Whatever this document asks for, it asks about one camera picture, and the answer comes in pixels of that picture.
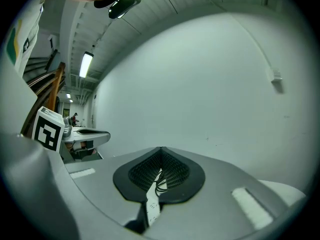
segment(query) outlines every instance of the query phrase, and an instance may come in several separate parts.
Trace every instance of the ventilation grille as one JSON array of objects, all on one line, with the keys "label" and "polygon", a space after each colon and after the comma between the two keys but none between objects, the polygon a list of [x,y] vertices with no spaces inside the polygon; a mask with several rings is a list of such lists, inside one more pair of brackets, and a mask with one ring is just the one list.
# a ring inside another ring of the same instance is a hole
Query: ventilation grille
[{"label": "ventilation grille", "polygon": [[128,176],[135,185],[147,192],[160,169],[164,172],[168,189],[182,184],[190,174],[190,169],[186,164],[163,150],[159,150],[130,169]]},{"label": "ventilation grille", "polygon": [[187,165],[166,152],[162,153],[162,169],[168,189],[173,189],[182,184],[190,174]]},{"label": "ventilation grille", "polygon": [[138,163],[129,173],[129,179],[144,191],[148,191],[161,168],[161,150]]}]

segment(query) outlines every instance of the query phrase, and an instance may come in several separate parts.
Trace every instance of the fluorescent light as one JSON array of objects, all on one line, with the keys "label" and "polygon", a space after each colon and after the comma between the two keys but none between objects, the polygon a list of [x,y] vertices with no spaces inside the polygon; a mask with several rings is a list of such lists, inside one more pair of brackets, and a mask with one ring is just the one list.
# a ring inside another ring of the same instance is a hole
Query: fluorescent light
[{"label": "fluorescent light", "polygon": [[81,68],[80,68],[80,77],[81,78],[86,78],[87,72],[90,66],[90,63],[92,61],[92,58],[94,55],[89,52],[85,52],[82,58],[82,63],[81,63]]}]

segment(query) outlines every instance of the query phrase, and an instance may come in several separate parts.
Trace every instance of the black device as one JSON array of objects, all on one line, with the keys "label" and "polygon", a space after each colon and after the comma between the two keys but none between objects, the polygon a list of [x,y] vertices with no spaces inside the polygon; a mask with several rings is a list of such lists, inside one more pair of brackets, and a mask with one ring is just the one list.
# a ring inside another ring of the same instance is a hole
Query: black device
[{"label": "black device", "polygon": [[127,13],[130,9],[140,4],[141,0],[118,0],[109,9],[109,18],[116,19]]}]

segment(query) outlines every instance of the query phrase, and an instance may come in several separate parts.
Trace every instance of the wooden pole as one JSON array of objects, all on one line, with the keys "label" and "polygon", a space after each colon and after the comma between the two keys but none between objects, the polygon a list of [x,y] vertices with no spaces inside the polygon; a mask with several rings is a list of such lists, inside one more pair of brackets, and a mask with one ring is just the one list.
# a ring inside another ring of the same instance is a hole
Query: wooden pole
[{"label": "wooden pole", "polygon": [[59,88],[59,84],[61,81],[61,77],[62,77],[64,70],[65,70],[65,67],[66,67],[66,64],[61,62],[56,73],[55,73],[55,80],[52,83],[53,89],[50,93],[49,100],[48,100],[47,106],[46,106],[51,111],[55,111],[58,88]]}]

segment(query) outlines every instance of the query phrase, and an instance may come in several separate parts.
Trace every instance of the white plastic surface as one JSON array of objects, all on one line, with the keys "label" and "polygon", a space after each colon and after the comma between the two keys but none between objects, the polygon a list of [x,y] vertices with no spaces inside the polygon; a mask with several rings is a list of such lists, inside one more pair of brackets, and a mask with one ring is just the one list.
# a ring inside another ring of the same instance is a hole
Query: white plastic surface
[{"label": "white plastic surface", "polygon": [[[163,189],[167,188],[167,184],[163,184],[161,186]],[[155,193],[156,183],[154,182],[148,192],[146,193],[146,197],[148,201],[146,202],[146,214],[148,218],[149,226],[151,226],[157,218],[160,216],[160,206],[159,206],[159,198]]]},{"label": "white plastic surface", "polygon": [[259,179],[259,181],[278,194],[289,207],[306,197],[304,193],[293,186],[267,180]]}]

